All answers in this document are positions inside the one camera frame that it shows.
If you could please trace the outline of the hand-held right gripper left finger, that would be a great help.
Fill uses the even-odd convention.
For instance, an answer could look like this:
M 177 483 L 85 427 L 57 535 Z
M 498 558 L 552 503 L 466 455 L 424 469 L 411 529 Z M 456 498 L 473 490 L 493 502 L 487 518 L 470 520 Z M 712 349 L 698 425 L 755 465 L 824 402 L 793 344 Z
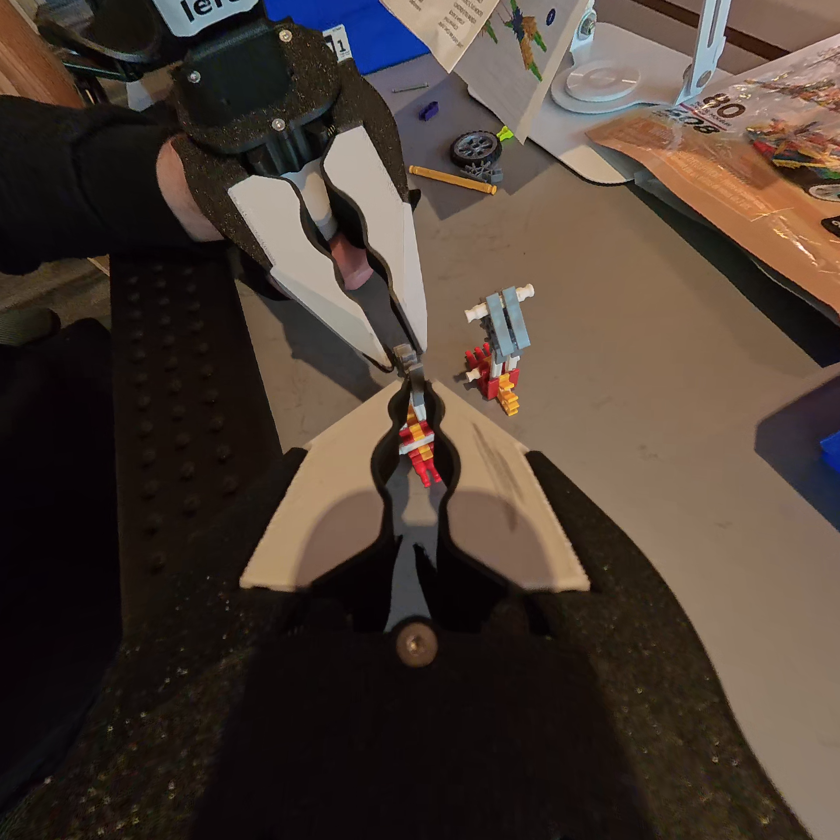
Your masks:
M 304 445 L 305 455 L 239 578 L 295 592 L 372 547 L 392 522 L 387 483 L 400 463 L 410 388 L 394 381 Z

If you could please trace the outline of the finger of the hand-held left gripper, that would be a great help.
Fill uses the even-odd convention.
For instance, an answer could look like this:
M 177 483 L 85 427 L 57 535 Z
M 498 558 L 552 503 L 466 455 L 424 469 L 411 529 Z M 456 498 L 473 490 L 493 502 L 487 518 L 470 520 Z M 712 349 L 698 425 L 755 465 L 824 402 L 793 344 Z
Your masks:
M 318 239 L 298 188 L 285 178 L 249 175 L 227 194 L 287 297 L 382 371 L 393 363 L 361 306 L 341 285 L 337 262 Z
M 322 157 L 322 176 L 347 238 L 386 280 L 410 344 L 427 351 L 427 301 L 413 210 L 398 192 L 363 125 L 336 133 Z

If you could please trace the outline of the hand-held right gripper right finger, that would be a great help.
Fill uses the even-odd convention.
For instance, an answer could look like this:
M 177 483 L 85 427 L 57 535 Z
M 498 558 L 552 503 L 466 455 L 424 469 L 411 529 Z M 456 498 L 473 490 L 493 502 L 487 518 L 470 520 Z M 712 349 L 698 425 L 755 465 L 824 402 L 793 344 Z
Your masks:
M 591 582 L 530 466 L 529 451 L 441 381 L 429 382 L 445 552 L 524 592 L 588 592 Z

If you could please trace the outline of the small red yellow toy assembly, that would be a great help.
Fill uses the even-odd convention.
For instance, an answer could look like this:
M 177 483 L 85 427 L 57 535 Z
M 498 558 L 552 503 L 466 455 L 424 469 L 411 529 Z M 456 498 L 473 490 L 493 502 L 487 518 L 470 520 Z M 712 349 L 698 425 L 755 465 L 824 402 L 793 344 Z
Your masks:
M 423 487 L 430 489 L 441 482 L 434 462 L 435 433 L 429 423 L 424 388 L 413 391 L 406 409 L 406 419 L 399 430 L 398 454 L 408 457 Z

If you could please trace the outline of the yellow toy rod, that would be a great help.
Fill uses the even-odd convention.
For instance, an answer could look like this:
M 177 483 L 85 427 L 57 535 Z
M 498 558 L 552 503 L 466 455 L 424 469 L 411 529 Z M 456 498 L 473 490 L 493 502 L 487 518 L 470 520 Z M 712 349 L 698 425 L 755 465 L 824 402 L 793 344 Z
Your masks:
M 410 175 L 421 177 L 425 180 L 457 186 L 472 192 L 487 195 L 495 195 L 497 193 L 497 185 L 495 184 L 480 182 L 461 175 L 452 175 L 446 172 L 432 170 L 420 165 L 411 164 L 408 167 L 408 173 Z

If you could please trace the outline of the black toy wheel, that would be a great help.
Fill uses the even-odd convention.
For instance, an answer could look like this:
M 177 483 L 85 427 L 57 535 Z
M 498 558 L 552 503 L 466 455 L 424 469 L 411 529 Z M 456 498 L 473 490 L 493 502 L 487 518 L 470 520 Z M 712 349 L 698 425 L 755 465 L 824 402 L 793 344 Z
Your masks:
M 459 169 L 494 168 L 502 154 L 495 133 L 473 130 L 460 134 L 449 147 L 449 158 Z

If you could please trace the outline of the blue white-labelled plastic bin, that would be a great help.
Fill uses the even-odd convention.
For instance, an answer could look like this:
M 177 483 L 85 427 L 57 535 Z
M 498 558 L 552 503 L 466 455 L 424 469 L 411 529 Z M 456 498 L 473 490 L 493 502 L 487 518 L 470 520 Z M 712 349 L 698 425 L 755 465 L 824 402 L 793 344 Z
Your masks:
M 379 1 L 265 1 L 267 16 L 326 31 L 343 26 L 364 76 L 427 55 L 428 47 Z

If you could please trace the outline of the grey-topped red yellow toy assembly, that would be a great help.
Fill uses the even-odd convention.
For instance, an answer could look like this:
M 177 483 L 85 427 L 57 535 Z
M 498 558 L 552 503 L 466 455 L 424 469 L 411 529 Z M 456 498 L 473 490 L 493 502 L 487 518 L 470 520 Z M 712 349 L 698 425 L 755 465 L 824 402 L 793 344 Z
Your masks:
M 466 379 L 477 383 L 484 398 L 498 402 L 509 417 L 519 411 L 519 361 L 531 344 L 521 304 L 533 296 L 531 283 L 507 287 L 465 310 L 467 322 L 479 322 L 486 333 L 483 344 L 465 352 Z

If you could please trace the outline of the black dimpled plastic panel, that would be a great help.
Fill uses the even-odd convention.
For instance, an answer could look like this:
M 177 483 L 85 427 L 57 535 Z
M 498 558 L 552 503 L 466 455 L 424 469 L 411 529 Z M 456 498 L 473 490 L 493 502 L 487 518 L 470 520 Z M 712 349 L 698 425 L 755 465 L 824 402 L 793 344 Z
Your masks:
M 122 608 L 151 623 L 194 581 L 240 574 L 277 506 L 282 453 L 223 256 L 111 258 Z

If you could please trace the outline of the orange toy parts bag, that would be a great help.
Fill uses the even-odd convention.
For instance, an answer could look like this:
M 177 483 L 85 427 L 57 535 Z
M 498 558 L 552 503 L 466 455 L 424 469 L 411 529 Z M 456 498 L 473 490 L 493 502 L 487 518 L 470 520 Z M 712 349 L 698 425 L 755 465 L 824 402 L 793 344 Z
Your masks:
M 839 312 L 839 36 L 678 106 L 588 132 L 643 166 L 795 291 Z

